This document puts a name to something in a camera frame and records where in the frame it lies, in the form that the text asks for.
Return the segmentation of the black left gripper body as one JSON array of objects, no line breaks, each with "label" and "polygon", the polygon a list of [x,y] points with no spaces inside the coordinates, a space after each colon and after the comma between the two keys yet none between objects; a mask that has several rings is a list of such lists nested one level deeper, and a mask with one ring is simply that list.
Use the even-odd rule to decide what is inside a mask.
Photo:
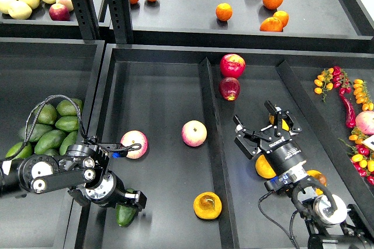
[{"label": "black left gripper body", "polygon": [[101,184],[94,189],[86,189],[86,197],[103,208],[115,208],[125,192],[122,180],[112,171],[108,171]]}]

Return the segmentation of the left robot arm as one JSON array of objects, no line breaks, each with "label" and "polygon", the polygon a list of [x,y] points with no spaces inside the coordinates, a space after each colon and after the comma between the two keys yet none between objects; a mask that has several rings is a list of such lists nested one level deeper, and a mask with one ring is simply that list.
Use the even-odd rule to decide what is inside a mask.
[{"label": "left robot arm", "polygon": [[141,149],[140,143],[100,143],[89,137],[82,120],[78,121],[80,144],[67,148],[64,155],[34,154],[26,159],[16,154],[1,160],[1,197],[25,197],[28,193],[43,194],[67,189],[81,206],[89,203],[103,208],[117,205],[142,211],[147,202],[141,191],[127,191],[111,170],[109,155],[126,155]]}]

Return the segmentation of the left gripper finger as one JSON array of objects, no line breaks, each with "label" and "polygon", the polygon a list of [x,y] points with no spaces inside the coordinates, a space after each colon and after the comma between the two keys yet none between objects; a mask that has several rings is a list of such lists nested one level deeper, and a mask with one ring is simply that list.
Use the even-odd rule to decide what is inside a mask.
[{"label": "left gripper finger", "polygon": [[126,191],[125,195],[125,205],[136,209],[141,212],[146,208],[147,197],[142,191]]}]

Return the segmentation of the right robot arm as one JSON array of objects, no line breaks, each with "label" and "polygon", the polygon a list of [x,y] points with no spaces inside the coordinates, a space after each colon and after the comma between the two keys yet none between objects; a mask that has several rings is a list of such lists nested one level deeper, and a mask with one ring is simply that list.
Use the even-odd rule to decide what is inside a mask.
[{"label": "right robot arm", "polygon": [[373,248],[373,229],[357,205],[345,204],[305,170],[302,150],[292,139],[302,130],[296,119],[270,101],[264,105],[273,120],[259,131],[233,117],[238,148],[248,159],[264,156],[275,172],[264,183],[267,193],[258,203],[276,193],[287,195],[296,209],[292,216],[300,215],[305,222],[308,248]]}]

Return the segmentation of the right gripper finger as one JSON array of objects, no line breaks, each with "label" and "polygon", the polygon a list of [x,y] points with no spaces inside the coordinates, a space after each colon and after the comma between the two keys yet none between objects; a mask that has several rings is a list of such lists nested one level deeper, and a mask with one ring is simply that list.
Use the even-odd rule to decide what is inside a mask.
[{"label": "right gripper finger", "polygon": [[248,130],[243,125],[238,115],[233,116],[233,121],[236,124],[236,137],[234,142],[243,154],[251,160],[260,152],[260,142],[261,140],[266,140],[266,135],[261,131],[256,132]]},{"label": "right gripper finger", "polygon": [[[272,127],[274,128],[274,136],[280,137],[283,136],[285,133],[288,133],[290,136],[294,136],[302,131],[299,122],[296,120],[295,117],[292,116],[289,110],[282,110],[280,107],[275,106],[270,101],[265,101],[264,106],[268,110],[269,114],[274,115],[275,117],[276,125],[272,125]],[[282,115],[287,115],[292,120],[292,125],[290,125],[289,131],[282,129]]]}]

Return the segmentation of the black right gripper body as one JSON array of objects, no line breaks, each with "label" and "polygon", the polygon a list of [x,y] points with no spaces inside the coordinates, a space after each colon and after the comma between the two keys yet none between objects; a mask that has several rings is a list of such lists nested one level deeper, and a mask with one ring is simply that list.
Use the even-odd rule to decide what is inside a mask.
[{"label": "black right gripper body", "polygon": [[305,159],[298,144],[292,140],[290,131],[275,126],[268,126],[260,130],[263,138],[259,141],[261,155],[277,176],[289,172],[294,167],[303,169]]}]

